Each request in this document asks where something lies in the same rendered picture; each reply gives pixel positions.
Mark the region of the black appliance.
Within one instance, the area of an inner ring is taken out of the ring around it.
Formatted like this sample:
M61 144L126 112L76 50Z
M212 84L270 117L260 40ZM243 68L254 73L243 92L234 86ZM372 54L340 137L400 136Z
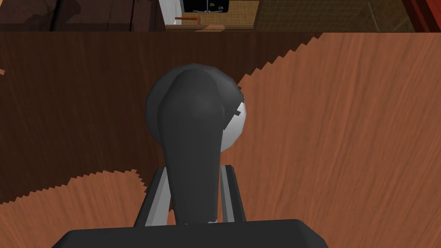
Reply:
M181 0L184 12L226 13L230 0Z

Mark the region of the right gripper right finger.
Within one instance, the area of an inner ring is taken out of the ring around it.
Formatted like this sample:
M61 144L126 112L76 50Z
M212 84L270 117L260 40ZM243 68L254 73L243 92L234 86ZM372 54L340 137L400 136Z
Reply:
M220 166L220 195L223 222L245 222L245 212L232 165Z

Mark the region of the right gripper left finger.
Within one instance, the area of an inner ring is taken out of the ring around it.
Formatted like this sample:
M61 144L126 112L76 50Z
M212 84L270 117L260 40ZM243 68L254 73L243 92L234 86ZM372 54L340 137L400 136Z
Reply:
M166 167L159 167L147 189L137 214L134 227L163 226L167 224L171 192Z

